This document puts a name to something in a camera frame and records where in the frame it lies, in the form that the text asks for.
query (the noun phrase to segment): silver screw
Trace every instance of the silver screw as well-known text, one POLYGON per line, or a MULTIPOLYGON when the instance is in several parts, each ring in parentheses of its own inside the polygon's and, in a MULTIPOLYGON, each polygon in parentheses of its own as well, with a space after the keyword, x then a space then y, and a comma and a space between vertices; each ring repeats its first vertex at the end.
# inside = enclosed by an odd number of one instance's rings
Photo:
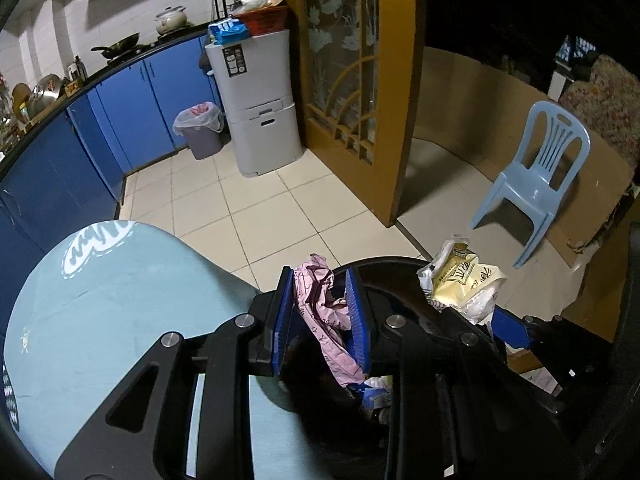
POLYGON ((251 314, 240 314, 236 317, 236 326, 238 328, 248 328, 255 323, 255 317, 251 314))
POLYGON ((473 332, 465 332, 460 336, 460 341, 466 346, 475 346, 478 344, 478 336, 473 332))
POLYGON ((176 346, 179 341, 180 341, 180 334, 177 334, 175 332, 167 332, 162 336, 162 339, 160 340, 160 342, 162 343, 162 346, 165 346, 167 348, 176 346))
POLYGON ((386 318, 386 324, 388 324, 391 328, 402 328, 406 325, 406 319, 400 314, 393 314, 386 318))

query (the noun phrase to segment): kitchen counter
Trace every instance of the kitchen counter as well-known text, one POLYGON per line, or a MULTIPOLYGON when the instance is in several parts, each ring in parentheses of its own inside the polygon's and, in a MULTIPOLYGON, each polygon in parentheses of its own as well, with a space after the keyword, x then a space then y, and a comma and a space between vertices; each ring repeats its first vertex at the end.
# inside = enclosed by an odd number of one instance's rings
POLYGON ((98 72, 95 72, 94 74, 89 76, 84 82, 84 86, 79 89, 78 92, 73 94, 71 97, 65 98, 59 106, 57 106, 31 130, 29 130, 27 134, 25 134, 8 153, 5 153, 4 159, 0 160, 0 180, 4 178, 4 176, 9 171, 9 168, 12 167, 12 165, 24 152, 27 146, 29 146, 33 142, 33 139, 35 139, 38 134, 47 127, 47 125, 49 125, 61 112, 66 110, 66 108, 80 96, 86 94, 89 90, 93 89, 95 86, 99 85, 101 82, 105 81, 105 79, 108 79, 115 73, 125 69, 130 65, 133 65, 134 63, 139 62, 142 59, 145 59, 146 57, 152 56, 153 54, 156 54, 161 50, 171 48, 172 46, 175 46, 184 41, 188 41, 201 36, 207 31, 208 25, 209 23, 193 25, 193 27, 187 28, 183 34, 177 35, 174 38, 171 38, 170 40, 164 41, 162 43, 157 43, 155 46, 144 50, 140 54, 128 58, 122 63, 114 66, 107 65, 106 67, 98 70, 98 72))

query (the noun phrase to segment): cabinet handle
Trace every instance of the cabinet handle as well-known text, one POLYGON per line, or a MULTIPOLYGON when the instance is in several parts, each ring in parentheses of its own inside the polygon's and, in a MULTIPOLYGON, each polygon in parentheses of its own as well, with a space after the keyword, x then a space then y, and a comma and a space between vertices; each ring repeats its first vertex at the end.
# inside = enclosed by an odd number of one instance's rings
POLYGON ((14 202, 15 208, 18 210, 18 216, 22 216, 22 210, 20 209, 20 204, 18 204, 18 201, 15 199, 15 196, 13 196, 11 193, 9 193, 5 189, 3 189, 2 192, 6 193, 6 195, 14 202))
POLYGON ((15 220, 14 220, 14 216, 13 216, 10 212, 8 212, 8 211, 6 210, 6 206, 5 206, 5 205, 3 205, 2 207, 0 207, 0 209, 2 209, 2 212, 4 213, 4 216, 6 216, 9 220, 11 220, 11 225, 12 225, 12 227, 15 229, 15 220))

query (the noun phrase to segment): chair leg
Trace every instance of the chair leg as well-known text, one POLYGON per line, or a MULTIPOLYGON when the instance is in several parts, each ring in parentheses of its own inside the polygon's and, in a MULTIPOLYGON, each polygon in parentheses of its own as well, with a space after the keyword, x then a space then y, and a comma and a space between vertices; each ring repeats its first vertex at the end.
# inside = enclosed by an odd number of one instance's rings
POLYGON ((536 250, 536 247, 542 241, 542 238, 545 236, 546 232, 551 227, 551 222, 553 222, 554 218, 555 216, 553 215, 546 215, 545 219, 542 221, 542 224, 533 229, 531 238, 529 238, 527 245, 524 246, 522 254, 513 264, 514 269, 519 269, 527 262, 533 251, 536 250))
POLYGON ((472 220, 471 220, 471 228, 472 229, 475 229, 476 226, 482 220, 482 217, 487 214, 487 212, 491 208, 491 204, 494 202, 494 200, 497 199, 497 198, 502 198, 502 184, 503 183, 504 183, 504 179, 502 178, 502 175, 499 175, 498 178, 496 179, 496 181, 494 182, 494 184, 491 186, 491 189, 489 190, 489 193, 487 194, 485 199, 482 201, 480 209, 478 209, 478 212, 476 212, 476 214, 472 218, 472 220))

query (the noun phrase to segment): door frame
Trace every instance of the door frame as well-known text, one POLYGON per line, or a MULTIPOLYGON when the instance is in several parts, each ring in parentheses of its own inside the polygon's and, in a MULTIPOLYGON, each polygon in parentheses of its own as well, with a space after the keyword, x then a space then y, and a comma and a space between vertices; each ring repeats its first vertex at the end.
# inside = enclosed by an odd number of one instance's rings
POLYGON ((312 116, 305 0, 287 1, 297 21, 297 28, 291 30, 291 41, 292 49, 297 47, 292 59, 299 60, 299 73, 294 70, 292 75, 294 86, 296 82, 300 86, 296 95, 298 107, 302 108, 298 111, 298 122, 306 145, 385 226, 391 226, 398 212, 415 124, 426 0, 378 0, 378 113, 373 165, 356 158, 324 133, 312 116))

